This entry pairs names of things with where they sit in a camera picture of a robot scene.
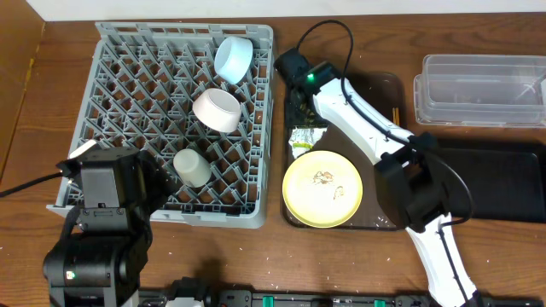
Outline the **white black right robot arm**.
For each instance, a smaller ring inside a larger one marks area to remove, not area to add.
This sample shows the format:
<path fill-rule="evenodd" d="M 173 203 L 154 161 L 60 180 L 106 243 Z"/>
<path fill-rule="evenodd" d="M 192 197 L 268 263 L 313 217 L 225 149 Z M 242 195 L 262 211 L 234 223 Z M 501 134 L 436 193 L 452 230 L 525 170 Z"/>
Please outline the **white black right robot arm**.
<path fill-rule="evenodd" d="M 477 288 L 464 268 L 452 229 L 463 221 L 452 217 L 446 187 L 448 177 L 460 176 L 436 154 L 436 139 L 395 125 L 354 90 L 345 71 L 328 62 L 312 66 L 291 48 L 274 68 L 287 86 L 289 102 L 309 106 L 374 167 L 378 204 L 409 234 L 433 299 L 441 306 L 476 304 Z"/>

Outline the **light blue bowl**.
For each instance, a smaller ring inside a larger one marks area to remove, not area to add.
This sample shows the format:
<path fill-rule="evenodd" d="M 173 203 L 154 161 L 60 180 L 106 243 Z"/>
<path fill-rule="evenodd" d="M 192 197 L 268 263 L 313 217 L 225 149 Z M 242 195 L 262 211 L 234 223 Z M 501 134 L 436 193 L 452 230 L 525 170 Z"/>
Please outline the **light blue bowl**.
<path fill-rule="evenodd" d="M 214 70 L 230 84 L 239 83 L 253 59 L 253 44 L 249 39 L 227 37 L 218 47 Z"/>

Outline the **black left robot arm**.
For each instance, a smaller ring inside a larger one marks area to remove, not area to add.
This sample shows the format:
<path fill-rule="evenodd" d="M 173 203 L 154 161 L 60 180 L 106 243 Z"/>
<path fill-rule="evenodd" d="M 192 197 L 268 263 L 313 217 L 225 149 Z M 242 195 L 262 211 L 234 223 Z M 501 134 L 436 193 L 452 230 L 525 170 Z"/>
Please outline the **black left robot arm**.
<path fill-rule="evenodd" d="M 84 202 L 65 218 L 44 259 L 53 306 L 121 306 L 140 286 L 153 242 L 151 215 L 177 190 L 154 156 L 137 148 L 88 149 L 58 163 Z"/>

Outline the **white cup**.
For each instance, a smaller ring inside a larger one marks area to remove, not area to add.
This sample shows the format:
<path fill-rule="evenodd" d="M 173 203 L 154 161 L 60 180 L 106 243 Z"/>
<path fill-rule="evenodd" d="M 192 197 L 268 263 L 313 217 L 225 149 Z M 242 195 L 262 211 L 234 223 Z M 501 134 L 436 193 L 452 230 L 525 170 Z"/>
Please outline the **white cup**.
<path fill-rule="evenodd" d="M 212 175 L 208 161 L 190 148 L 176 153 L 173 165 L 183 183 L 191 188 L 202 187 Z"/>

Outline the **white pink bowl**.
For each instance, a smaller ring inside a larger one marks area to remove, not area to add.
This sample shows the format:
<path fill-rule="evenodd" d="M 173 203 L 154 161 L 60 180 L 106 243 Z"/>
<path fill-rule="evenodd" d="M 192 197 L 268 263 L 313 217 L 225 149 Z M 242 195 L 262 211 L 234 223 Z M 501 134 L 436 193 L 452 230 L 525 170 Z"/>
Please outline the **white pink bowl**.
<path fill-rule="evenodd" d="M 229 92 L 210 88 L 195 100 L 193 112 L 207 127 L 230 133 L 237 129 L 241 118 L 241 104 Z"/>

